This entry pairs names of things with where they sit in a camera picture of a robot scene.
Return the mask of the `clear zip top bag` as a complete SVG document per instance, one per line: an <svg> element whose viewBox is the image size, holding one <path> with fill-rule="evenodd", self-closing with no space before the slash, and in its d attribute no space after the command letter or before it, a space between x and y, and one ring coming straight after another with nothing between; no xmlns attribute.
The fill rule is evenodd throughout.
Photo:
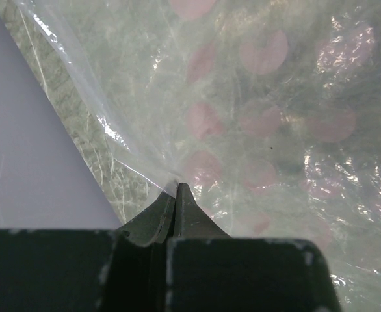
<svg viewBox="0 0 381 312"><path fill-rule="evenodd" d="M381 311L381 1L0 1L118 219L187 183Z"/></svg>

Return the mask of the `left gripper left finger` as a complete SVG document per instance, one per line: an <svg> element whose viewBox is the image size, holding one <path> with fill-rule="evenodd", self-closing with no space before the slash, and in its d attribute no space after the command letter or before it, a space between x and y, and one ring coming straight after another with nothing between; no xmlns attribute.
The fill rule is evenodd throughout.
<svg viewBox="0 0 381 312"><path fill-rule="evenodd" d="M0 229L0 311L163 311L175 203L116 230Z"/></svg>

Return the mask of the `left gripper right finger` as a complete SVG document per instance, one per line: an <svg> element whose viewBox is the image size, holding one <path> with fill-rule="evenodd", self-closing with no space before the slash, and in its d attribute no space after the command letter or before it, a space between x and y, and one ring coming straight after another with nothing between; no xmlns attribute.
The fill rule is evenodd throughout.
<svg viewBox="0 0 381 312"><path fill-rule="evenodd" d="M340 311L322 252L293 238L232 238L177 188L166 311Z"/></svg>

